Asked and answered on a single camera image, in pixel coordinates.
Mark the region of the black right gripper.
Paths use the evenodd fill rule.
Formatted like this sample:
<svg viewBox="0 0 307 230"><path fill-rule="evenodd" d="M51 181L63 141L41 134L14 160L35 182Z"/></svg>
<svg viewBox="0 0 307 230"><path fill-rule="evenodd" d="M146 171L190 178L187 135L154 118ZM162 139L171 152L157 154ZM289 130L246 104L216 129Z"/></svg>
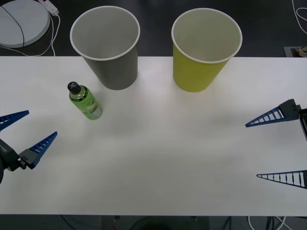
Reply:
<svg viewBox="0 0 307 230"><path fill-rule="evenodd" d="M266 124L287 122L293 120L300 120L300 124L307 140L307 115L300 114L301 106L296 104L294 99L289 99L270 111L258 116L245 124L245 127L254 127ZM291 171L291 172L277 172L267 174L257 174L258 178L286 184L294 187L307 188L307 171Z"/></svg>

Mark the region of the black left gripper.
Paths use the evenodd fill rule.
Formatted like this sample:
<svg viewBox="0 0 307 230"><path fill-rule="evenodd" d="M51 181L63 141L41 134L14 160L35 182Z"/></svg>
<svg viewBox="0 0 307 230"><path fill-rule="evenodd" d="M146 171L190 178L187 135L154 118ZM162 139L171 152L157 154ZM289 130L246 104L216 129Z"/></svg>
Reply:
<svg viewBox="0 0 307 230"><path fill-rule="evenodd" d="M0 117L0 130L4 130L8 126L22 119L29 114L28 110L4 115ZM19 155L15 150L5 143L2 139L0 140L0 160L3 169L7 169L11 172L15 171L19 167L26 169L27 167L31 170L37 166L42 156L45 154L46 150L50 147L51 143L54 141L57 132L52 133L45 139L36 143L29 149L24 150Z"/></svg>

